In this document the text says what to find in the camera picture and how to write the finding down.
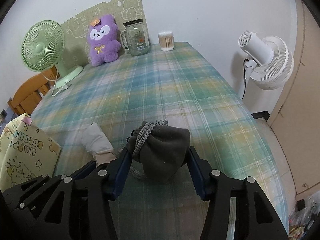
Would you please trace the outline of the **glass mason jar mug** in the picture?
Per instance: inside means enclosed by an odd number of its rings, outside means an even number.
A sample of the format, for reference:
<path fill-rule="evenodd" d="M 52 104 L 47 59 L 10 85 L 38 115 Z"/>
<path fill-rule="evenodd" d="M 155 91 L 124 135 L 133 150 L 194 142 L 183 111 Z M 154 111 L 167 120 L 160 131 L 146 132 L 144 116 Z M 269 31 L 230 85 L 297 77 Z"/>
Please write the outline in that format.
<path fill-rule="evenodd" d="M 131 56 L 139 56 L 149 52 L 149 36 L 143 19 L 123 23 L 124 30 L 120 33 L 120 42 Z"/>

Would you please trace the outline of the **yellow cartoon storage box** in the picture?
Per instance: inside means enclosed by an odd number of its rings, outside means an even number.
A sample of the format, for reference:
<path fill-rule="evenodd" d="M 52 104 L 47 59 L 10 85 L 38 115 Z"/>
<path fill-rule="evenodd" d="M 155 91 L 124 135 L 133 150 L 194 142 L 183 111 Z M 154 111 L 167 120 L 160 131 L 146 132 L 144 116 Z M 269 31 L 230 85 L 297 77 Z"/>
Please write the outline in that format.
<path fill-rule="evenodd" d="M 61 146 L 24 113 L 1 134 L 1 191 L 47 174 L 52 176 Z"/>

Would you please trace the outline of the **white standing fan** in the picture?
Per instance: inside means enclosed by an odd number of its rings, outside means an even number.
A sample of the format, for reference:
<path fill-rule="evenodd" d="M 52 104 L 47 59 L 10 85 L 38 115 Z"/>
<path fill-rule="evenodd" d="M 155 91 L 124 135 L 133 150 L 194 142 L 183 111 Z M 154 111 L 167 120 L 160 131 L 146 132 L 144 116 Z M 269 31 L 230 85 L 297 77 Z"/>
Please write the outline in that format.
<path fill-rule="evenodd" d="M 249 80 L 262 90 L 275 90 L 283 87 L 291 77 L 294 59 L 282 38 L 259 38 L 247 30 L 239 37 L 238 45 L 248 56 L 243 62 L 244 90 Z"/>

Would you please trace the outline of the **wooden bed headboard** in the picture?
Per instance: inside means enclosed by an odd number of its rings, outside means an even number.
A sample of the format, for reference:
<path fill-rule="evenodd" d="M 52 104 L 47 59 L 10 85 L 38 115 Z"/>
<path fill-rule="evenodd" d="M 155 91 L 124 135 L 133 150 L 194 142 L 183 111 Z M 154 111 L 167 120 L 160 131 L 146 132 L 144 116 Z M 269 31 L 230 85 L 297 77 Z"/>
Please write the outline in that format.
<path fill-rule="evenodd" d="M 29 78 L 16 91 L 14 97 L 8 100 L 11 110 L 17 115 L 27 113 L 32 114 L 42 98 L 53 87 L 54 81 L 60 75 L 55 66 L 44 73 L 37 74 Z"/>

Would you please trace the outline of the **plaid tablecloth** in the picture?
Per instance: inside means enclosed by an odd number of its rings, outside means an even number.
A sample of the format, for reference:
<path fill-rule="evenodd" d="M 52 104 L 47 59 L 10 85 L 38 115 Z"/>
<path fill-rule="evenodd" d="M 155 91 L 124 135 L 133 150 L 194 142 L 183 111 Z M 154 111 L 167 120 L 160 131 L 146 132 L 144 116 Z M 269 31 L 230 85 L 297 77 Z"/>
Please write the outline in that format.
<path fill-rule="evenodd" d="M 229 177 L 254 177 L 289 226 L 285 191 L 261 128 L 227 81 L 187 42 L 169 52 L 153 45 L 142 56 L 124 54 L 99 67 L 87 65 L 67 90 L 47 94 L 31 117 L 62 148 L 56 175 L 69 175 L 90 161 L 81 137 L 93 122 L 116 152 L 144 121 L 187 128 L 202 159 Z M 208 203 L 183 167 L 165 184 L 128 176 L 110 208 L 119 239 L 199 239 Z"/>

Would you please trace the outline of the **green desk fan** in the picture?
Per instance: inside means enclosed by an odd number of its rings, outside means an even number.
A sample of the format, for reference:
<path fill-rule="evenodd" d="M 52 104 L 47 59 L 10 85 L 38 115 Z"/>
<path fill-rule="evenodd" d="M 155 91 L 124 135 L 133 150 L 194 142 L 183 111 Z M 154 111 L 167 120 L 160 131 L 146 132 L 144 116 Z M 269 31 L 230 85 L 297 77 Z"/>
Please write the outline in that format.
<path fill-rule="evenodd" d="M 56 67 L 60 77 L 54 80 L 55 88 L 61 88 L 82 71 L 82 66 L 68 70 L 62 60 L 65 49 L 65 35 L 61 26 L 52 20 L 33 25 L 23 38 L 21 53 L 25 66 L 33 72 L 44 72 Z"/>

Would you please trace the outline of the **wall power outlet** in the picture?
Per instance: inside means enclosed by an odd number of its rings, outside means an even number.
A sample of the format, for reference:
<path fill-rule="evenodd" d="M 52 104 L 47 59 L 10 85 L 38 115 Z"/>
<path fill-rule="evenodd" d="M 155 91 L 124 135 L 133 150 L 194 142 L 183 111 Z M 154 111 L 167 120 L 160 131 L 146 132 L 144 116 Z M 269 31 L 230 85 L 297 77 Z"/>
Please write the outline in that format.
<path fill-rule="evenodd" d="M 7 112 L 3 109 L 0 113 L 1 121 L 4 121 L 7 117 Z"/>

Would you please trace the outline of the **cotton swab container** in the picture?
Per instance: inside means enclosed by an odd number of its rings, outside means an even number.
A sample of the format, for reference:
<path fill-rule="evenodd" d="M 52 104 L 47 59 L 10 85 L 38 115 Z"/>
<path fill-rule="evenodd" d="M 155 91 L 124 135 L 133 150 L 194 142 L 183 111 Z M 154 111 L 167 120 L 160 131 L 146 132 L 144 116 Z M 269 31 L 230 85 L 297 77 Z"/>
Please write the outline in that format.
<path fill-rule="evenodd" d="M 161 51 L 171 51 L 174 49 L 174 33 L 172 31 L 162 31 L 158 33 Z"/>

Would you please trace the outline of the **beige wooden door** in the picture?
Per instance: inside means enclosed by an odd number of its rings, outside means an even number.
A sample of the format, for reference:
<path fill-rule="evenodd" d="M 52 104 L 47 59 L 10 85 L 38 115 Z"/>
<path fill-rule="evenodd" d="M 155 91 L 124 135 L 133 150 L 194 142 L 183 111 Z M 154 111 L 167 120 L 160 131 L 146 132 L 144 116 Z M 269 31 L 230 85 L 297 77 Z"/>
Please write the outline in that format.
<path fill-rule="evenodd" d="M 288 163 L 295 200 L 319 191 L 319 26 L 302 0 L 295 0 L 294 70 L 268 124 Z"/>

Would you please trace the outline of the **white socks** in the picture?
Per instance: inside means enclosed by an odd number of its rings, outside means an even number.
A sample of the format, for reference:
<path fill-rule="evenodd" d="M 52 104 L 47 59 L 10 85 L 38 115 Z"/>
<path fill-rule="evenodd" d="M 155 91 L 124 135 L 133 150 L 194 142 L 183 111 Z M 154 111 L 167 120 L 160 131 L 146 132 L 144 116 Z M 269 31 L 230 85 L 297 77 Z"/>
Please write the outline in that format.
<path fill-rule="evenodd" d="M 85 150 L 92 155 L 97 166 L 109 164 L 117 159 L 113 146 L 100 126 L 95 122 L 84 130 L 81 142 Z"/>

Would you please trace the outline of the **patterned cardboard backdrop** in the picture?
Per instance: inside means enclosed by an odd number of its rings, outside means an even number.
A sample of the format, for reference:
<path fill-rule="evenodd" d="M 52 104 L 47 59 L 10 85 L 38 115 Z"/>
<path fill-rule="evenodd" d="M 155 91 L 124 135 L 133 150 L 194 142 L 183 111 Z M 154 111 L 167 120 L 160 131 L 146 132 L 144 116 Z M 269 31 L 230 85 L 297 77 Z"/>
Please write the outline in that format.
<path fill-rule="evenodd" d="M 142 0 L 110 0 L 92 6 L 61 24 L 65 34 L 65 49 L 62 61 L 67 70 L 76 65 L 89 63 L 89 44 L 87 34 L 91 22 L 104 15 L 113 15 L 119 31 L 124 30 L 123 23 L 142 19 L 147 26 Z"/>

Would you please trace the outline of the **purple plush toy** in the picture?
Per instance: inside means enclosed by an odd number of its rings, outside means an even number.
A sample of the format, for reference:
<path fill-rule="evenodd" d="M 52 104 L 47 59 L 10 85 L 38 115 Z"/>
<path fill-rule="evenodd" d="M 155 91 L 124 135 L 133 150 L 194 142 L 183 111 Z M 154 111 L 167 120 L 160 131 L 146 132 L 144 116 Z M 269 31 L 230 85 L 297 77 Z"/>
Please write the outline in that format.
<path fill-rule="evenodd" d="M 93 67 L 118 59 L 121 44 L 117 40 L 117 33 L 118 26 L 110 14 L 90 23 L 87 42 L 90 45 L 89 58 Z"/>

